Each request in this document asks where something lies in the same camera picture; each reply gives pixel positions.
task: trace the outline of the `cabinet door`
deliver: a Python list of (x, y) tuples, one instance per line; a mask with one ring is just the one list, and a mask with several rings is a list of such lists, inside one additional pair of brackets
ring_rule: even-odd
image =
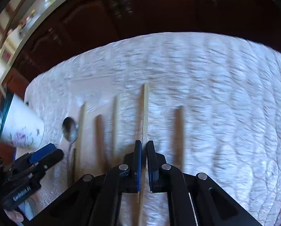
[(16, 58), (13, 68), (15, 68), (25, 79), (32, 81), (39, 74), (43, 73), (44, 70), (37, 66), (37, 63), (33, 62), (30, 57), (26, 56), (21, 51)]
[(196, 0), (131, 0), (147, 33), (197, 31)]
[(68, 0), (58, 17), (59, 27), (77, 44), (77, 53), (119, 40), (105, 0)]
[(200, 0), (204, 31), (269, 44), (274, 27), (271, 0)]
[(43, 71), (74, 55), (68, 40), (46, 21), (32, 34), (24, 49)]

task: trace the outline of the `spoon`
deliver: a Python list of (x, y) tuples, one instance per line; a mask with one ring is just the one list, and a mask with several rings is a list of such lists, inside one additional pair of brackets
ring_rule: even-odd
[(62, 131), (64, 138), (70, 142), (68, 148), (68, 157), (67, 157), (67, 184), (70, 187), (74, 183), (74, 154), (71, 155), (71, 147), (73, 143), (77, 140), (78, 137), (78, 124), (71, 117), (66, 117), (62, 123)]

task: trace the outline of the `white tablecloth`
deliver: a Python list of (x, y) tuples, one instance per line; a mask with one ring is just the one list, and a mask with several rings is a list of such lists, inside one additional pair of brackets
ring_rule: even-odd
[[(183, 172), (207, 173), (262, 225), (281, 222), (280, 53), (240, 38), (192, 32), (150, 34), (90, 50), (39, 75), (28, 86), (25, 101), (45, 122), (43, 144), (61, 142), (61, 124), (73, 103), (88, 101), (89, 111), (100, 105), (93, 86), (88, 93), (68, 91), (74, 79), (99, 76), (112, 76), (114, 94), (121, 95), (118, 142), (123, 156), (135, 141), (137, 99), (147, 82), (148, 139), (154, 140), (156, 152), (176, 165), (174, 112), (183, 105)], [(107, 147), (110, 121), (106, 117)], [(64, 159), (42, 180), (38, 192), (42, 206), (66, 188)], [(124, 225), (131, 225), (137, 211), (134, 202), (135, 197), (123, 195)], [(144, 214), (144, 225), (169, 224), (166, 195), (150, 193), (148, 182)]]

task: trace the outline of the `metal screw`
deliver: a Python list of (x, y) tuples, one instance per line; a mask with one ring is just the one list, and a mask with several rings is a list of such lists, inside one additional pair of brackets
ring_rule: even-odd
[(119, 165), (118, 168), (119, 168), (120, 170), (122, 170), (122, 171), (125, 171), (125, 170), (127, 170), (127, 169), (129, 168), (129, 166), (126, 165), (126, 164), (121, 164), (121, 165)]
[(205, 173), (203, 173), (203, 172), (200, 172), (198, 174), (198, 178), (201, 179), (201, 180), (205, 180), (205, 179), (207, 179), (207, 175)]
[(170, 164), (163, 164), (163, 165), (161, 166), (161, 168), (162, 168), (163, 170), (170, 170), (170, 169), (171, 169), (171, 165), (170, 165)]
[(92, 180), (92, 176), (89, 174), (86, 174), (83, 176), (83, 181), (84, 182), (90, 182)]

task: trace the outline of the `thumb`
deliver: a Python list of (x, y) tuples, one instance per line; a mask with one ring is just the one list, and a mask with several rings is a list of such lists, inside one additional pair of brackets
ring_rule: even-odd
[(23, 222), (24, 217), (22, 216), (21, 213), (13, 210), (13, 211), (5, 211), (5, 213), (7, 214), (7, 216), (9, 217), (10, 220), (14, 221), (14, 222)]

